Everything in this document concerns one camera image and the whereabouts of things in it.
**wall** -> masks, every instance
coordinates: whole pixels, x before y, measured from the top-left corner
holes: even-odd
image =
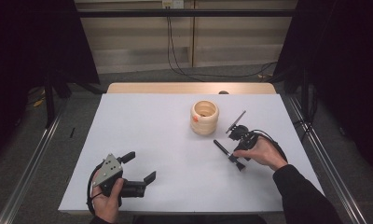
[[[185,0],[185,8],[293,9],[296,3],[297,0]],[[162,3],[76,0],[76,6],[158,9]],[[81,20],[99,74],[169,68],[166,18]],[[174,52],[181,67],[275,62],[290,21],[291,18],[171,18]]]

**person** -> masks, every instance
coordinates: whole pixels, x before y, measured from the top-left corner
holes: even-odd
[[[332,203],[295,166],[288,164],[269,140],[259,137],[253,148],[237,150],[233,152],[233,155],[251,158],[274,171],[273,180],[282,195],[287,224],[342,223]],[[122,184],[122,180],[119,179],[109,198],[100,195],[93,199],[96,217],[90,224],[107,224],[117,221],[117,196],[122,189]],[[100,188],[93,188],[91,195],[97,193],[100,193]]]

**hand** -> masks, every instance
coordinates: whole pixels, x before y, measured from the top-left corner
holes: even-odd
[[[93,180],[96,179],[97,174],[98,172],[96,172],[96,174],[94,175]],[[101,194],[102,190],[99,186],[94,187],[91,190],[90,197],[98,195],[93,199],[94,211],[97,217],[109,223],[117,222],[117,198],[119,196],[120,191],[122,190],[122,187],[123,179],[120,178],[114,184],[114,187],[111,190],[110,197],[106,197],[103,194]]]
[[[237,150],[233,152],[235,157],[248,157],[261,165],[267,165],[276,171],[288,164],[279,151],[264,137],[258,137],[256,145],[249,150]]]

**left hand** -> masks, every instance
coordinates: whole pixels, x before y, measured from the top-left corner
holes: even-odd
[[[94,175],[93,180],[96,179],[97,174],[98,172],[96,172],[96,174]],[[109,223],[117,222],[117,198],[119,196],[120,191],[122,190],[123,182],[124,181],[122,178],[116,181],[114,187],[111,190],[110,197],[106,197],[103,194],[100,194],[102,193],[100,186],[92,188],[90,197],[94,197],[100,194],[93,199],[94,211],[97,217]]]

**black cable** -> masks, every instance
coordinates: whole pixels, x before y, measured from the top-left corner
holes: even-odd
[[[273,138],[270,137],[270,135],[268,133],[265,133],[264,131],[262,130],[259,130],[259,129],[255,129],[255,130],[252,130],[251,132],[260,132],[260,133],[263,133],[264,135],[266,135],[270,141],[272,142],[275,142]]]
[[[198,78],[195,78],[195,77],[191,77],[189,75],[187,75],[181,68],[180,66],[178,65],[178,61],[177,61],[177,58],[175,57],[175,51],[174,51],[174,43],[173,43],[173,31],[172,31],[172,20],[170,19],[170,17],[167,18],[167,60],[169,62],[169,66],[171,67],[171,69],[176,73],[176,74],[179,74],[179,75],[182,75],[182,76],[185,76],[185,77],[189,77],[189,78],[192,78],[192,79],[195,79],[195,80],[198,80],[200,82],[202,82],[203,80],[200,80]],[[173,49],[173,57],[175,59],[175,63],[178,67],[178,69],[180,70],[180,72],[176,71],[173,66],[172,66],[172,63],[170,62],[170,44],[172,43],[172,49]]]
[[[309,111],[309,118],[311,119],[311,122],[309,122],[308,128],[305,130],[303,135],[300,137],[300,142],[303,142],[306,134],[311,130],[312,124],[314,122],[314,117],[317,112],[317,107],[318,107],[318,98],[317,98],[317,91],[315,88],[313,88],[313,93],[312,93],[312,99],[311,99],[311,109]]]
[[[94,216],[95,216],[95,212],[94,212],[94,207],[93,207],[93,203],[92,203],[92,202],[93,202],[93,199],[94,199],[96,196],[100,195],[101,193],[95,195],[94,197],[90,197],[90,187],[91,187],[91,182],[93,181],[93,177],[94,177],[94,175],[96,174],[96,172],[97,172],[98,170],[100,170],[100,168],[102,168],[103,163],[104,163],[104,161],[103,161],[102,163],[100,163],[99,165],[97,165],[96,168],[94,168],[93,172],[92,172],[91,175],[90,175],[89,182],[88,182],[88,190],[87,190],[87,205],[88,205],[89,211],[90,211],[91,214],[94,215]]]
[[[266,80],[268,83],[276,83],[284,81],[284,79],[289,76],[290,73],[296,72],[297,66],[290,65],[285,68],[282,72],[278,73],[276,76],[271,77],[270,79]]]
[[[167,18],[167,24],[168,24],[168,45],[167,45],[167,60],[168,60],[168,63],[169,63],[169,66],[171,67],[171,69],[176,73],[176,74],[179,74],[179,75],[182,75],[182,76],[186,76],[186,77],[189,77],[189,78],[192,78],[192,79],[195,79],[195,80],[198,80],[200,82],[204,82],[204,80],[201,80],[199,78],[196,78],[196,77],[193,77],[193,76],[198,76],[198,77],[235,77],[235,78],[241,78],[241,77],[253,77],[253,76],[256,76],[256,75],[259,75],[260,73],[263,73],[265,70],[267,70],[268,68],[270,68],[273,64],[276,64],[277,62],[271,62],[271,63],[264,63],[262,64],[261,66],[261,70],[258,71],[258,72],[255,72],[253,74],[247,74],[247,75],[243,75],[243,76],[223,76],[223,75],[214,75],[214,74],[201,74],[201,73],[194,73],[194,74],[187,74],[186,72],[184,72],[183,69],[181,69],[181,67],[179,66],[178,64],[178,61],[177,61],[177,58],[175,56],[175,51],[174,51],[174,43],[173,43],[173,28],[172,28],[172,20],[170,17]],[[173,50],[173,57],[174,57],[174,60],[175,60],[175,64],[177,65],[177,68],[178,70],[180,71],[177,71],[173,68],[171,62],[170,62],[170,45],[172,45],[172,50]]]

